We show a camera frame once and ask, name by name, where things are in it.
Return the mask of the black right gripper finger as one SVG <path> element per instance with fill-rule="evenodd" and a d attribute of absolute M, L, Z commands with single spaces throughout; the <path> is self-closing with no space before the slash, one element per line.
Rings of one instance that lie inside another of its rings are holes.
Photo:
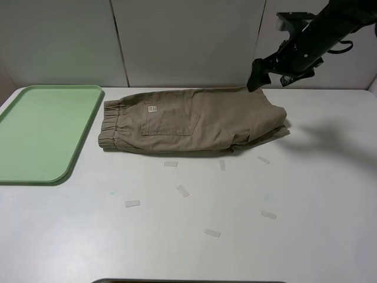
<path fill-rule="evenodd" d="M 291 85 L 294 82 L 295 82 L 295 79 L 292 78 L 292 77 L 289 77 L 287 75 L 283 75 L 280 78 L 280 83 L 281 83 L 282 87 L 287 87 L 287 86 Z"/>
<path fill-rule="evenodd" d="M 269 65 L 264 59 L 255 59 L 252 63 L 251 75 L 247 81 L 247 89 L 254 92 L 264 85 L 271 84 Z"/>

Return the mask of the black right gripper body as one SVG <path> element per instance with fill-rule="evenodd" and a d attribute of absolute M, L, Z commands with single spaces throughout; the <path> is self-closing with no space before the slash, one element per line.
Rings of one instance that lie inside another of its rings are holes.
<path fill-rule="evenodd" d="M 309 51 L 298 40 L 285 41 L 277 52 L 263 60 L 264 72 L 282 75 L 282 80 L 313 77 L 323 59 Z"/>

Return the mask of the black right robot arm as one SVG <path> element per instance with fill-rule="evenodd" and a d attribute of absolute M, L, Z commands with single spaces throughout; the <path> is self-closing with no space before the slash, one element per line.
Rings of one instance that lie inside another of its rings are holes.
<path fill-rule="evenodd" d="M 270 74 L 280 75 L 283 87 L 315 76 L 315 68 L 323 64 L 322 55 L 343 54 L 353 48 L 347 35 L 376 23 L 376 1 L 329 1 L 317 14 L 310 12 L 278 12 L 279 30 L 287 31 L 272 55 L 253 61 L 247 81 L 250 92 L 271 84 Z"/>

